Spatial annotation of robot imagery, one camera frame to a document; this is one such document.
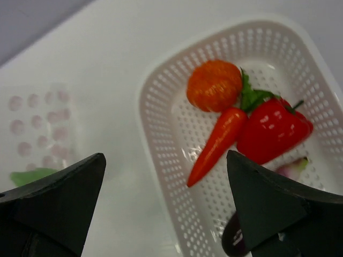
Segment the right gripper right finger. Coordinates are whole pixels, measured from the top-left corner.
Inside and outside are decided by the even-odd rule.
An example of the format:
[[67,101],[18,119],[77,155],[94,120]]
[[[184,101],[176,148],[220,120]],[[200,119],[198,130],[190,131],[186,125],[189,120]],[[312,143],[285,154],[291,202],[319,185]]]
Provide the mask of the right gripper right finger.
[[253,256],[342,256],[342,196],[227,153],[245,246]]

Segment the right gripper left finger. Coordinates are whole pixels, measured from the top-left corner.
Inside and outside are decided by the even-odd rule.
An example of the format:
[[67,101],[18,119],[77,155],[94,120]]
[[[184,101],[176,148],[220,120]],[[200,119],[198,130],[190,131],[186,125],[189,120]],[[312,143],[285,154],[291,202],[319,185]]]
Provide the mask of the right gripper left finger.
[[103,153],[1,193],[1,256],[81,256],[106,169]]

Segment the purple toy eggplant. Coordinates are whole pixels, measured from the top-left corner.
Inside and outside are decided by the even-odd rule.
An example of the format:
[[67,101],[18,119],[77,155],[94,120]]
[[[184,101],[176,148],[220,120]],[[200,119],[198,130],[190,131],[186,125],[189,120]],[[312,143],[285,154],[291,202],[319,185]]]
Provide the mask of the purple toy eggplant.
[[[275,173],[298,181],[301,173],[306,169],[309,160],[300,157],[293,162],[286,163],[274,170]],[[243,234],[239,223],[237,212],[228,221],[222,234],[222,247],[228,256],[246,256],[249,250],[245,246]]]

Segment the clear zip top bag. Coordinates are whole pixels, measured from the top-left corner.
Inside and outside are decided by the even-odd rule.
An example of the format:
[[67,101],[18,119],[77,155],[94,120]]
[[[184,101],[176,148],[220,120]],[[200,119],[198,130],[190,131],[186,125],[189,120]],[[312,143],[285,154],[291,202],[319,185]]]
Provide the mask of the clear zip top bag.
[[1,170],[63,169],[74,162],[71,95],[66,85],[1,88]]

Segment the green toy leaf vegetable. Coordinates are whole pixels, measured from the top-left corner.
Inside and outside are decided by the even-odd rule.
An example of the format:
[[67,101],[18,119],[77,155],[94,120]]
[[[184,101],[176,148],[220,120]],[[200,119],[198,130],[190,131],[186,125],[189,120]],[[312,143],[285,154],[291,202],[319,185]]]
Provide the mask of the green toy leaf vegetable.
[[12,172],[10,173],[10,179],[16,187],[21,187],[31,182],[42,179],[46,176],[50,176],[56,172],[57,172],[56,169],[36,168],[31,171]]

